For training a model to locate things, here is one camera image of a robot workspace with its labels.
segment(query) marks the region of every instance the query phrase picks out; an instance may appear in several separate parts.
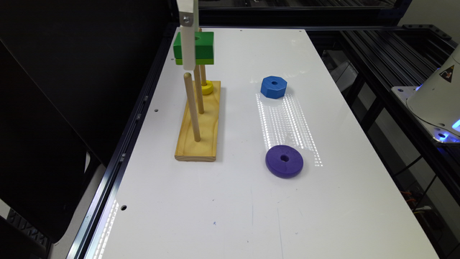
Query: black frame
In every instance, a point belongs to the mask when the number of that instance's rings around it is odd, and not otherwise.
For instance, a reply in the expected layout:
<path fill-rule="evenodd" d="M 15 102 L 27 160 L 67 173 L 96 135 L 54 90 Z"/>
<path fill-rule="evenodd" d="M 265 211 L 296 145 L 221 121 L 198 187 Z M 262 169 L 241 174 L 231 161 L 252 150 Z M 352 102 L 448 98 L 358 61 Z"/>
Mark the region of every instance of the black frame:
<path fill-rule="evenodd" d="M 251 7 L 251 1 L 237 7 L 200 7 L 200 25 L 212 27 L 291 27 L 309 26 L 396 26 L 412 0 L 397 0 L 392 8 L 382 6 L 290 7 L 276 1 L 274 7 Z M 172 15 L 178 21 L 175 0 Z"/>

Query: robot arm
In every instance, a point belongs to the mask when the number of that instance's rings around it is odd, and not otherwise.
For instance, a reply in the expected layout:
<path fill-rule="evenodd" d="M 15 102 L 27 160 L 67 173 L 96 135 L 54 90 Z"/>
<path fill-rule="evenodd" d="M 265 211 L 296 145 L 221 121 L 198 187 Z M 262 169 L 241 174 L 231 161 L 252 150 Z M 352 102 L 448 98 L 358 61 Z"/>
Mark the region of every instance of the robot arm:
<path fill-rule="evenodd" d="M 180 41 L 184 70 L 192 71 L 196 66 L 195 32 L 198 31 L 198 0 L 177 0 L 180 21 Z"/>

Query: cable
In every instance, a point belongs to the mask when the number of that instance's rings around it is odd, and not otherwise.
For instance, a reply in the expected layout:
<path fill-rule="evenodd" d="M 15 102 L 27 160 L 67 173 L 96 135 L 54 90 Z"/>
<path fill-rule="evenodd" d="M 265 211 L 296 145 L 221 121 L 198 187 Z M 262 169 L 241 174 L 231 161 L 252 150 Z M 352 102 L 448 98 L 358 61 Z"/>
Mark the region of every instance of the cable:
<path fill-rule="evenodd" d="M 409 169 L 412 165 L 415 165 L 415 163 L 417 163 L 421 158 L 422 158 L 422 155 L 420 155 L 418 158 L 416 158 L 414 161 L 412 161 L 412 163 L 408 164 L 406 167 L 401 169 L 399 172 L 394 173 L 391 177 L 394 178 L 394 177 L 400 175 L 401 173 L 403 173 L 404 171 Z"/>
<path fill-rule="evenodd" d="M 433 184 L 433 182 L 436 180 L 437 177 L 438 177 L 438 175 L 435 175 L 433 177 L 433 180 L 431 180 L 430 184 L 428 184 L 428 187 L 426 187 L 426 190 L 423 192 L 422 196 L 420 197 L 420 199 L 418 200 L 417 204 L 413 208 L 413 210 L 412 210 L 413 212 L 417 209 L 418 205 L 422 202 L 423 198 L 425 198 L 426 193 L 428 192 L 428 190 L 430 189 L 431 185 Z"/>
<path fill-rule="evenodd" d="M 460 243 L 458 243 L 453 249 L 451 252 L 449 252 L 447 255 L 446 255 L 446 258 L 448 258 L 457 248 L 459 248 L 459 245 Z"/>

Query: yellow ring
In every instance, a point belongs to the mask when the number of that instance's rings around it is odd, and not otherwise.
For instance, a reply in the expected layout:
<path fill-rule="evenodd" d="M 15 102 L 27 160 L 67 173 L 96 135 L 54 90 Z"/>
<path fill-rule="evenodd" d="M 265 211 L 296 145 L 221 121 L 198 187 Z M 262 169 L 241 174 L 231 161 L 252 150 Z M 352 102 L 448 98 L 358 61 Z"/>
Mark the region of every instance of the yellow ring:
<path fill-rule="evenodd" d="M 214 90 L 214 86 L 211 81 L 206 80 L 206 85 L 201 86 L 201 91 L 203 92 L 203 95 L 211 94 L 213 90 Z"/>

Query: blue hexagonal nut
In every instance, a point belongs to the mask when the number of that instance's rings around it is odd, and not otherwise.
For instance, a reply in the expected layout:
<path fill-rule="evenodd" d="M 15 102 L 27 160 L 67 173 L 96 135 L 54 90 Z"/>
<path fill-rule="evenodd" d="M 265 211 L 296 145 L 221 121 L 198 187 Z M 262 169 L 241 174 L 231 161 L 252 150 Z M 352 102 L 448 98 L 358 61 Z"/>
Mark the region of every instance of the blue hexagonal nut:
<path fill-rule="evenodd" d="M 278 76 L 268 76 L 262 81 L 260 92 L 267 98 L 278 99 L 283 97 L 288 83 Z"/>

